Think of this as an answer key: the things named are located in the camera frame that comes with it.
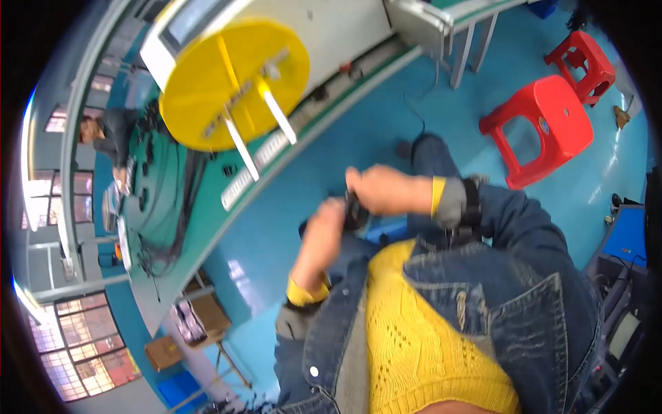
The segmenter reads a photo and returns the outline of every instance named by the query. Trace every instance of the red object on shelf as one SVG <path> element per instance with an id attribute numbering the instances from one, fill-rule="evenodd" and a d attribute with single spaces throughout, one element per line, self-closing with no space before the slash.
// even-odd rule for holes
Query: red object on shelf
<path id="1" fill-rule="evenodd" d="M 520 165 L 502 127 L 514 117 L 526 117 L 540 136 L 540 155 Z M 547 76 L 517 91 L 479 123 L 501 152 L 508 177 L 506 184 L 522 189 L 540 181 L 582 152 L 593 142 L 593 128 L 573 88 L 558 75 Z"/>
<path id="2" fill-rule="evenodd" d="M 567 62 L 575 69 L 582 68 L 586 72 L 581 80 L 575 81 L 563 61 L 563 55 L 568 53 Z M 616 80 L 614 67 L 598 46 L 598 43 L 586 33 L 577 30 L 572 32 L 556 49 L 545 56 L 547 65 L 554 63 L 561 70 L 561 75 L 572 85 L 579 100 L 591 107 Z"/>

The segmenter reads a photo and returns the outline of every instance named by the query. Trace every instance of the yellow sweater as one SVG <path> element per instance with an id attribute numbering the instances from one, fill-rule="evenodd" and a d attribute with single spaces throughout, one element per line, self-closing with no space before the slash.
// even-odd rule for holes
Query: yellow sweater
<path id="1" fill-rule="evenodd" d="M 445 181 L 435 178 L 432 211 Z M 519 402 L 501 367 L 457 332 L 402 277 L 414 240 L 394 243 L 369 263 L 366 335 L 370 412 L 413 414 L 439 401 L 462 401 L 495 413 L 518 413 Z M 292 281 L 295 305 L 323 300 Z"/>

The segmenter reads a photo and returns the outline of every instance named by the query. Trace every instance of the right hand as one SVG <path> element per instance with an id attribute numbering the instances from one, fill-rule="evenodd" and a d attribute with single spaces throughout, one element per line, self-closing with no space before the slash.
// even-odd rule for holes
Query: right hand
<path id="1" fill-rule="evenodd" d="M 377 164 L 362 173 L 349 167 L 345 181 L 347 189 L 356 193 L 361 205 L 373 214 L 429 215 L 432 209 L 432 179 L 429 177 L 412 177 Z"/>

